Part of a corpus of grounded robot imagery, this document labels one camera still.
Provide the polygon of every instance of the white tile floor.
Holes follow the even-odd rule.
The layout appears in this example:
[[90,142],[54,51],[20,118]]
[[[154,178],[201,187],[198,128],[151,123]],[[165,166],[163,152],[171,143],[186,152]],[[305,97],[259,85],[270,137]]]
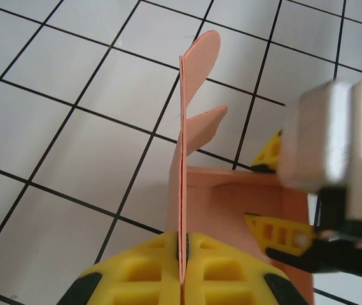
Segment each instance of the white tile floor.
[[[0,1],[1,305],[56,304],[164,229],[178,56],[210,29],[223,44],[189,115],[229,113],[190,164],[247,168],[285,104],[362,79],[360,0]],[[362,278],[315,288],[317,305],[362,304]]]

